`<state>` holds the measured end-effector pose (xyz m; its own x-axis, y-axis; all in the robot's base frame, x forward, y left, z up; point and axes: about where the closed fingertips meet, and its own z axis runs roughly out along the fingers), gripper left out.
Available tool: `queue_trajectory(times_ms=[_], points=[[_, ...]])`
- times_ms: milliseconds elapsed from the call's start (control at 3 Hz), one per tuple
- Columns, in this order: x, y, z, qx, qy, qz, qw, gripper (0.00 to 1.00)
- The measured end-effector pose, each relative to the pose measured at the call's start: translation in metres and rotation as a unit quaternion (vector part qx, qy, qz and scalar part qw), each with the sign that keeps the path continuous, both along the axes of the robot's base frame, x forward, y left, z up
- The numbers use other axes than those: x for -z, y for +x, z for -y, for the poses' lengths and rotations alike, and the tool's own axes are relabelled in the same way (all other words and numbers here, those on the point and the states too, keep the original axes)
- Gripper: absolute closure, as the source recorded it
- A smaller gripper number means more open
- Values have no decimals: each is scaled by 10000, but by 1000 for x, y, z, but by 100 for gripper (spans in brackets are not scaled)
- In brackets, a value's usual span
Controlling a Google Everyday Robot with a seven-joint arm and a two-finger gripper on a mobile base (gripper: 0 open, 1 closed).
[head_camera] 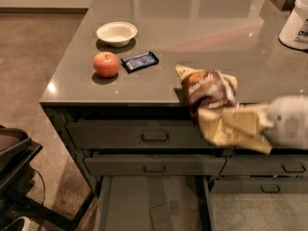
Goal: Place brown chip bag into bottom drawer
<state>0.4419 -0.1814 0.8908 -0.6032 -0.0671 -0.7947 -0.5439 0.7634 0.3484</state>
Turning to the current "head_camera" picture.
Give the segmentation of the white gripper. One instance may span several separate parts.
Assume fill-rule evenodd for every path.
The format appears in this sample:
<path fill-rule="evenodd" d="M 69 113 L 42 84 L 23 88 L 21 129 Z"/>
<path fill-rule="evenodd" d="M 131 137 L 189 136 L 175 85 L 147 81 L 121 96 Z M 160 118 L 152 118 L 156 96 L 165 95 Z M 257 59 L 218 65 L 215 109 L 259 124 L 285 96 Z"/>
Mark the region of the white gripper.
<path fill-rule="evenodd" d="M 266 137 L 275 145 L 308 149 L 308 97 L 280 96 L 267 104 L 225 108 L 222 120 L 248 135 L 266 130 Z"/>

